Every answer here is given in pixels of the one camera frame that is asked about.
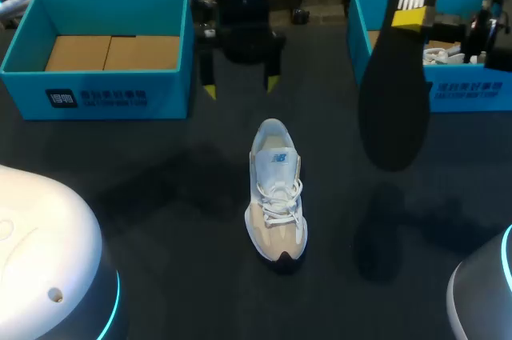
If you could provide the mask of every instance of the blue logo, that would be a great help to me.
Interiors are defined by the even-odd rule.
[[[272,162],[284,162],[286,160],[286,154],[275,154],[272,158]]]

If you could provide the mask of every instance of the shoe tongue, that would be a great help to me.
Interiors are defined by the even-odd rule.
[[[258,183],[269,191],[276,183],[292,187],[297,173],[298,154],[293,148],[273,148],[256,154]]]

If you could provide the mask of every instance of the glowing blue ring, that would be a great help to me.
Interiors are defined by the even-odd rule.
[[[112,310],[112,314],[110,315],[108,323],[106,324],[105,328],[103,328],[103,331],[100,333],[96,340],[102,340],[105,337],[106,332],[109,330],[110,325],[112,324],[112,320],[114,320],[115,313],[118,310],[119,296],[121,295],[121,282],[119,281],[119,272],[116,273],[118,274],[118,295],[115,298],[114,309]]]
[[[510,273],[509,261],[506,258],[506,243],[508,241],[509,233],[510,233],[511,229],[512,229],[512,226],[509,226],[509,228],[505,231],[505,234],[503,235],[503,240],[502,240],[502,263],[503,263],[503,272],[505,272],[506,282],[508,283],[509,288],[512,291],[512,274]]]

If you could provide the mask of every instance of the blue box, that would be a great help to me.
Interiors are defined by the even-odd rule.
[[[45,72],[60,35],[179,36],[176,69]],[[0,75],[25,120],[186,118],[193,56],[189,0],[32,0]]]
[[[372,47],[369,30],[380,30],[388,0],[351,0],[348,21],[348,47],[358,86],[361,84]],[[477,12],[482,0],[438,0],[436,11],[458,14],[464,19]],[[432,83],[432,112],[512,110],[512,74],[488,70],[483,64],[424,66]]]

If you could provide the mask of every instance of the sneaker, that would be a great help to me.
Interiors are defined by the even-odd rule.
[[[250,204],[246,227],[261,256],[279,265],[298,260],[307,242],[302,216],[301,158],[285,126],[269,119],[250,152]]]

